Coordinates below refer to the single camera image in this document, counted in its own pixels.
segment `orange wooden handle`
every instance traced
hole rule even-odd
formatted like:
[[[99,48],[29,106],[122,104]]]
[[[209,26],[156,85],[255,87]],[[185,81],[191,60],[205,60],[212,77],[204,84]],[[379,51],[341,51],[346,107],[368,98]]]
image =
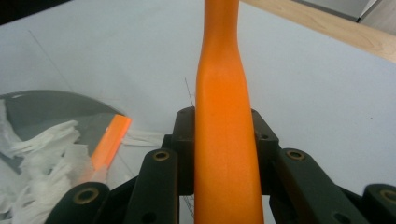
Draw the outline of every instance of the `orange wooden handle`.
[[[238,7],[238,0],[205,0],[195,117],[195,223],[263,223],[248,86],[237,45]]]

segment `wooden floor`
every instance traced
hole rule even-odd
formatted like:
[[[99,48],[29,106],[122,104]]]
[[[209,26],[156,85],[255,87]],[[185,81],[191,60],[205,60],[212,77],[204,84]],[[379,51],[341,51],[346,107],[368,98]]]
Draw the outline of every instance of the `wooden floor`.
[[[241,1],[396,63],[396,35],[290,0]]]
[[[396,35],[396,1],[381,0],[374,9],[361,20],[361,24]]]

